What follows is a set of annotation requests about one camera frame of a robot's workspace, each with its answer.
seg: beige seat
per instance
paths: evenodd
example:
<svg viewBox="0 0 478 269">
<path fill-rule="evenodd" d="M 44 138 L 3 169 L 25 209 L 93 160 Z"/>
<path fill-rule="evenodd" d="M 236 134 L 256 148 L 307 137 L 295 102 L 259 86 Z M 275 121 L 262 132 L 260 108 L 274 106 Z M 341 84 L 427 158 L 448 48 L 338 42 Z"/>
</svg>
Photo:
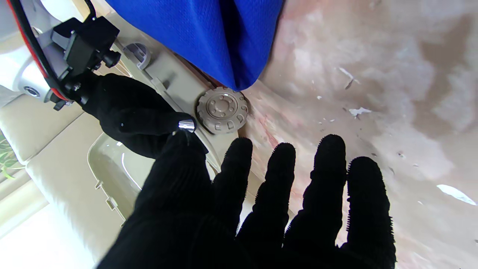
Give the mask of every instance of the beige seat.
<svg viewBox="0 0 478 269">
<path fill-rule="evenodd" d="M 114 242 L 122 219 L 96 190 L 88 150 L 99 122 L 74 104 L 59 112 L 22 95 L 0 109 L 0 128 L 46 200 L 70 223 L 95 261 Z"/>
</svg>

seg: red cable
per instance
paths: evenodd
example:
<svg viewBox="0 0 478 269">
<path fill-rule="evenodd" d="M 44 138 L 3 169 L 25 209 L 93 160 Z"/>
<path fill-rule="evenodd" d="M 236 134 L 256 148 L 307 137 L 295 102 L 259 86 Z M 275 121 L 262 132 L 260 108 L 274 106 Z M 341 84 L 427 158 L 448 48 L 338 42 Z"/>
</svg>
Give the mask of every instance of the red cable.
<svg viewBox="0 0 478 269">
<path fill-rule="evenodd" d="M 28 48 L 28 50 L 30 51 L 30 54 L 32 55 L 32 58 L 33 58 L 33 60 L 35 61 L 36 65 L 38 66 L 38 69 L 39 69 L 40 72 L 42 73 L 43 77 L 44 77 L 45 79 L 47 79 L 47 78 L 48 78 L 48 75 L 47 75 L 46 71 L 43 69 L 42 65 L 40 64 L 40 60 L 38 60 L 37 55 L 33 52 L 33 49 L 32 49 L 32 47 L 30 46 L 30 43 L 28 43 L 28 40 L 27 40 L 27 38 L 26 38 L 26 36 L 25 36 L 25 33 L 22 31 L 22 28 L 21 28 L 21 26 L 20 26 L 20 22 L 18 21 L 18 18 L 17 18 L 17 14 L 15 14 L 15 11 L 13 10 L 13 7 L 12 7 L 12 5 L 11 5 L 11 3 L 10 3 L 10 0 L 7 0 L 7 2 L 8 2 L 8 6 L 9 6 L 10 9 L 11 9 L 11 12 L 13 13 L 13 16 L 14 16 L 15 21 L 16 21 L 16 23 L 17 23 L 18 29 L 20 30 L 20 34 L 22 35 L 23 41 L 24 41 L 25 44 L 27 45 L 27 48 Z M 58 98 L 60 98 L 60 99 L 62 99 L 62 100 L 65 100 L 65 101 L 68 101 L 68 99 L 65 98 L 65 97 L 63 97 L 63 95 L 61 95 L 61 93 L 60 93 L 57 89 L 55 89 L 55 88 L 51 88 L 51 89 L 52 89 L 52 92 L 53 92 Z"/>
</svg>

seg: fingertip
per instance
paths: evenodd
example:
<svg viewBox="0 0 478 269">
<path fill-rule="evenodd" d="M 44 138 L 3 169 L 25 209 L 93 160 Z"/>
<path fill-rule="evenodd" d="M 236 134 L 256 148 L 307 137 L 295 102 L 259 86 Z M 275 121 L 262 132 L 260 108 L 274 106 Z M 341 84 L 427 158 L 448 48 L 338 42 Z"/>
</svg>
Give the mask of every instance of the fingertip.
<svg viewBox="0 0 478 269">
<path fill-rule="evenodd" d="M 232 141 L 229 146 L 226 156 L 227 157 L 243 157 L 250 159 L 252 156 L 252 142 L 246 137 L 238 137 Z"/>
<path fill-rule="evenodd" d="M 322 138 L 314 157 L 314 170 L 332 168 L 345 171 L 345 142 L 336 135 L 329 134 Z"/>
<path fill-rule="evenodd" d="M 386 196 L 379 165 L 369 157 L 353 159 L 348 168 L 348 190 L 351 198 L 364 191 L 374 193 L 376 196 Z"/>
<path fill-rule="evenodd" d="M 294 167 L 295 166 L 295 148 L 289 143 L 278 144 L 269 159 L 268 168 L 274 167 Z"/>
<path fill-rule="evenodd" d="M 353 159 L 350 162 L 348 172 L 350 174 L 354 174 L 357 172 L 359 173 L 373 172 L 374 174 L 380 173 L 380 176 L 381 176 L 379 165 L 371 158 L 365 157 L 365 156 L 361 156 L 361 157 L 357 157 Z"/>
</svg>

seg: glove finger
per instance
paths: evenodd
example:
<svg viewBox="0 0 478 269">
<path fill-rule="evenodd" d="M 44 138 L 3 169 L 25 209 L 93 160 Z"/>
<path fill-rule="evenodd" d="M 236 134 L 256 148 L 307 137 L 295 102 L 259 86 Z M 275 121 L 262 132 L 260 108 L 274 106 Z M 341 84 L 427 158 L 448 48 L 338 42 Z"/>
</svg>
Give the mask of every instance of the glove finger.
<svg viewBox="0 0 478 269">
<path fill-rule="evenodd" d="M 164 135 L 176 131 L 180 121 L 193 117 L 183 112 L 127 108 L 114 113 L 113 119 L 118 132 L 122 134 Z"/>
<path fill-rule="evenodd" d="M 358 157 L 348 170 L 348 236 L 342 248 L 372 261 L 379 267 L 393 268 L 395 246 L 390 202 L 380 168 L 368 157 Z"/>
<path fill-rule="evenodd" d="M 206 154 L 195 134 L 170 135 L 136 200 L 136 208 L 212 214 L 214 193 Z"/>
<path fill-rule="evenodd" d="M 236 138 L 226 152 L 221 172 L 213 181 L 215 215 L 234 235 L 246 195 L 251 158 L 252 142 L 245 137 Z"/>
<path fill-rule="evenodd" d="M 261 259 L 261 249 L 275 251 L 282 247 L 285 226 L 289 220 L 287 212 L 294 166 L 294 146 L 279 144 L 269 159 L 265 181 L 259 187 L 252 212 L 239 230 L 237 239 L 256 259 Z"/>
<path fill-rule="evenodd" d="M 322 139 L 314 158 L 303 209 L 291 221 L 284 247 L 316 253 L 332 249 L 342 226 L 342 195 L 346 180 L 345 142 L 335 134 Z"/>
</svg>

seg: hand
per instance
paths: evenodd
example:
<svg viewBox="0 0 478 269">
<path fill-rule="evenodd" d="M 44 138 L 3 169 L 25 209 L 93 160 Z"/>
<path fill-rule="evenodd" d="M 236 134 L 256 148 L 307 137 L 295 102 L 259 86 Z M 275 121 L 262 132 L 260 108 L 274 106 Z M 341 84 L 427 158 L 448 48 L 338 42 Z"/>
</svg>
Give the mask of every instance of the hand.
<svg viewBox="0 0 478 269">
<path fill-rule="evenodd" d="M 103 131 L 133 152 L 156 159 L 181 120 L 156 91 L 129 77 L 107 74 L 98 79 L 83 110 L 99 120 Z"/>
<path fill-rule="evenodd" d="M 322 139 L 310 173 L 312 181 L 304 192 L 303 209 L 284 236 L 295 149 L 287 143 L 276 147 L 256 203 L 236 238 L 260 266 L 275 260 L 287 267 L 394 268 L 390 203 L 380 169 L 370 158 L 358 157 L 350 163 L 347 174 L 345 154 L 340 136 Z M 350 196 L 348 236 L 338 249 L 335 239 L 342 226 L 346 181 Z"/>
<path fill-rule="evenodd" d="M 251 155 L 249 139 L 234 140 L 221 172 L 211 182 L 199 139 L 186 131 L 169 136 L 133 214 L 102 265 L 135 268 L 136 261 L 147 260 L 151 267 L 174 268 L 191 264 L 208 268 L 252 268 L 252 264 L 258 268 L 394 268 L 390 204 L 380 169 L 371 159 L 359 157 L 351 162 L 347 175 L 345 143 L 337 135 L 324 137 L 318 146 L 303 209 L 285 235 L 295 149 L 279 144 L 269 159 L 252 212 L 236 236 Z M 346 181 L 348 242 L 338 248 L 335 239 L 342 226 Z"/>
</svg>

